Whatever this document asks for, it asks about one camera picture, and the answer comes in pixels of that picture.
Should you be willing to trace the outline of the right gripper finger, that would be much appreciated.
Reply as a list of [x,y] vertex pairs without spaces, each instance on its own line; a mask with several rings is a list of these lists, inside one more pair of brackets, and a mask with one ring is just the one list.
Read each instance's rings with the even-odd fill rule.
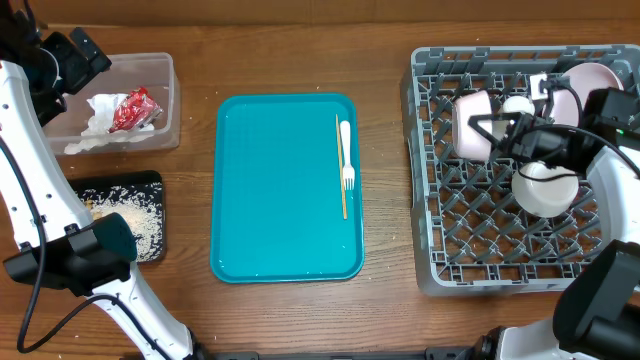
[[508,124],[514,124],[521,116],[522,113],[520,112],[472,115],[468,123],[470,125],[478,125],[480,122],[506,122]]
[[494,145],[490,138],[500,140],[505,134],[504,121],[479,120],[473,126],[475,140],[473,142],[469,158],[472,160],[487,161]]

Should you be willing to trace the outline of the white paper cup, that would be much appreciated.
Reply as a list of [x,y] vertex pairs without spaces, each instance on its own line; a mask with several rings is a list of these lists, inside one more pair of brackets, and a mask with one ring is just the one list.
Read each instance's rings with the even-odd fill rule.
[[[531,99],[524,96],[511,96],[507,98],[501,108],[498,110],[498,114],[502,115],[505,113],[526,113],[530,115],[535,114],[535,106]],[[492,125],[492,135],[495,138],[501,139],[507,132],[507,127],[509,126],[509,120],[496,120]]]

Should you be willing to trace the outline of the pink bowl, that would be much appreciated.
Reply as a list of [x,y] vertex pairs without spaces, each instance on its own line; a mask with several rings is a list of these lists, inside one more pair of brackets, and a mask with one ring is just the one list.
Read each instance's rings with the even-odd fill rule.
[[456,155],[463,159],[469,159],[475,132],[468,120],[472,115],[491,114],[491,102],[486,91],[458,98],[452,109],[452,140]]

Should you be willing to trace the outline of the pink round plate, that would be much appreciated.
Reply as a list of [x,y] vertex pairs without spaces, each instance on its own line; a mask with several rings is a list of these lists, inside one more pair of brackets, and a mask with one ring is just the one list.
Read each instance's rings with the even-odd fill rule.
[[[563,77],[569,78],[570,87],[576,92],[584,109],[588,95],[596,89],[623,89],[621,80],[607,66],[597,63],[583,63],[566,71]],[[577,103],[568,90],[553,93],[554,105],[550,117],[555,124],[577,127],[579,116]]]

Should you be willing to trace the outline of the white bowl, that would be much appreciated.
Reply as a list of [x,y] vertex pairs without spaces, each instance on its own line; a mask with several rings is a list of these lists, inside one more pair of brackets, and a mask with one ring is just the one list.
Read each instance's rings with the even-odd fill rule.
[[514,174],[511,188],[517,204],[527,213],[552,218],[572,204],[579,181],[573,171],[536,162],[525,164]]

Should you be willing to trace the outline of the white napkin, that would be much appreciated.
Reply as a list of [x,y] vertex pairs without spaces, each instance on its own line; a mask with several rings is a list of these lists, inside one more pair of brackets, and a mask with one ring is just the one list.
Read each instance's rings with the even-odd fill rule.
[[88,99],[87,102],[94,110],[94,115],[89,118],[88,127],[81,132],[82,140],[79,143],[69,143],[64,149],[64,154],[75,155],[109,143],[136,143],[150,138],[151,135],[137,135],[129,139],[126,139],[124,136],[113,139],[108,138],[110,135],[109,129],[113,125],[116,107],[126,97],[127,95],[124,93],[97,94]]

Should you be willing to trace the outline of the red snack wrapper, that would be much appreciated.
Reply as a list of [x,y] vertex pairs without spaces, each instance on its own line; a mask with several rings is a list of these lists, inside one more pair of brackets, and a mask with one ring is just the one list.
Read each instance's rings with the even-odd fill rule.
[[149,91],[140,87],[131,91],[116,107],[110,133],[132,131],[154,122],[163,109],[151,97]]

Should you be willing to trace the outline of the white plastic fork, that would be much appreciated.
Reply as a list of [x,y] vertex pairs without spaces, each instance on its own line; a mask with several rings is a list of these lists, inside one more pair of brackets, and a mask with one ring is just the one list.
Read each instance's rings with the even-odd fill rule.
[[341,121],[340,135],[343,150],[343,178],[346,190],[352,190],[355,186],[355,170],[351,163],[351,125],[348,121]]

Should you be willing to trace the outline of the wooden chopstick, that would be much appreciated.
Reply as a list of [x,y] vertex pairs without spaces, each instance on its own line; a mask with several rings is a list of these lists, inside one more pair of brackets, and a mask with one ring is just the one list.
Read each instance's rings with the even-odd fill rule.
[[343,216],[343,220],[346,221],[348,219],[348,212],[347,212],[346,193],[345,193],[344,175],[343,175],[342,143],[341,143],[341,135],[340,135],[340,128],[339,128],[339,119],[337,114],[335,115],[335,130],[336,130],[337,152],[338,152],[338,162],[339,162],[342,216]]

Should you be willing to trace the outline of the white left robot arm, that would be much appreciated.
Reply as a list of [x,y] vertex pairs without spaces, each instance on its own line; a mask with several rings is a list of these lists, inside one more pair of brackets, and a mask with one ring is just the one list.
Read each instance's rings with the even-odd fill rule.
[[29,353],[43,345],[25,338],[42,288],[68,289],[105,311],[146,359],[204,359],[188,327],[176,320],[144,280],[135,240],[115,213],[94,219],[62,173],[31,94],[32,79],[54,86],[59,59],[26,41],[19,27],[1,23],[1,194],[17,255],[4,262],[10,277],[33,287],[17,339]]

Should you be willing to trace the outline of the grey dishwasher rack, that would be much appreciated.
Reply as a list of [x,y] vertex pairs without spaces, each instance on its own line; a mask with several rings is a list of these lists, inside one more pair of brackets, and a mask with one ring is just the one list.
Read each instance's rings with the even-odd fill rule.
[[[552,47],[422,47],[402,85],[403,122],[413,182],[415,268],[431,296],[563,291],[604,248],[590,184],[552,218],[527,213],[512,194],[525,164],[491,152],[488,161],[456,155],[452,109],[463,96],[486,91],[498,113],[511,96],[530,98],[529,77],[563,77],[576,65],[607,66],[639,99],[635,45]],[[550,117],[553,93],[532,102]]]

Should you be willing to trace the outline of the black food waste tray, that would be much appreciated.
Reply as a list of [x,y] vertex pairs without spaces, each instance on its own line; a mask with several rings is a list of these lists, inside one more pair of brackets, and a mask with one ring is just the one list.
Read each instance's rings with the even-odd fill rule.
[[95,220],[121,215],[134,236],[139,264],[159,261],[166,252],[164,184],[145,170],[70,181]]

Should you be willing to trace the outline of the clear plastic bin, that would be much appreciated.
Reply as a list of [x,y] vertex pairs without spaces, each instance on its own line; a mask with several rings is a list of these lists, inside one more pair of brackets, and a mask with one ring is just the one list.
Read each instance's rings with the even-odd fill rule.
[[109,139],[124,136],[129,139],[137,135],[151,135],[141,142],[109,143],[89,151],[75,154],[131,152],[175,148],[180,142],[180,84],[172,57],[167,53],[136,53],[111,55],[110,69],[99,74],[78,94],[65,97],[67,111],[44,126],[43,131],[57,155],[65,155],[69,143],[79,143],[81,132],[88,127],[94,110],[87,100],[97,94],[128,95],[144,87],[163,109],[163,113],[152,123],[132,131],[110,133]]

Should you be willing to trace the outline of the pile of peanuts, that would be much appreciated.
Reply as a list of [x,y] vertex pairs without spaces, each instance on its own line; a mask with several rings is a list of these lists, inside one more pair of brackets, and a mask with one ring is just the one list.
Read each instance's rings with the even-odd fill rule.
[[97,220],[103,217],[101,209],[95,204],[93,200],[85,200],[84,205],[89,210],[94,220]]

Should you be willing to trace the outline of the pile of white rice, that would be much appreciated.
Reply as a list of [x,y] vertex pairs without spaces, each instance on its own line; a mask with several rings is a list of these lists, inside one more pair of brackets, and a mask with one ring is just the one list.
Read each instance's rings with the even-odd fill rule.
[[77,194],[83,202],[93,200],[103,216],[118,213],[124,218],[136,242],[138,263],[163,255],[165,214],[160,182],[77,190]]

